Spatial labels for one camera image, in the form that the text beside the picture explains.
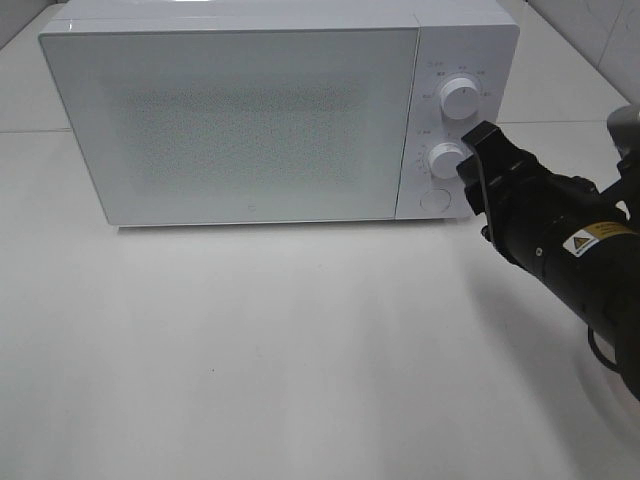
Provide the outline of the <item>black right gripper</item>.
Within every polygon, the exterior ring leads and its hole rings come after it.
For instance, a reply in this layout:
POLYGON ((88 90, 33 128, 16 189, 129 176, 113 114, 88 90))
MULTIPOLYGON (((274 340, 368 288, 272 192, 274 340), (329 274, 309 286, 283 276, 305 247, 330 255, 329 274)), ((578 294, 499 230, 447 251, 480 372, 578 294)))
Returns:
POLYGON ((514 181, 492 206, 490 183, 538 165, 495 124, 482 121, 461 138, 471 155, 457 172, 475 215, 492 215, 492 240, 508 260, 542 280, 604 240, 626 236, 623 212, 582 177, 544 169, 514 181))

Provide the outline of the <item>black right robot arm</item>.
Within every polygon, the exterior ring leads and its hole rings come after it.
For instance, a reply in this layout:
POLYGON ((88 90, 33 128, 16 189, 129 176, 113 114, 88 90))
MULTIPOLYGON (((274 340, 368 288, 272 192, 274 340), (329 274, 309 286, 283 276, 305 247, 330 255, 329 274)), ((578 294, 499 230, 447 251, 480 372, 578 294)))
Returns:
POLYGON ((591 350, 639 394, 639 107, 612 112, 607 130, 620 156, 619 179, 604 191, 556 174, 482 121, 462 141, 456 170, 482 236, 509 263, 536 277, 602 338, 613 359, 591 350))

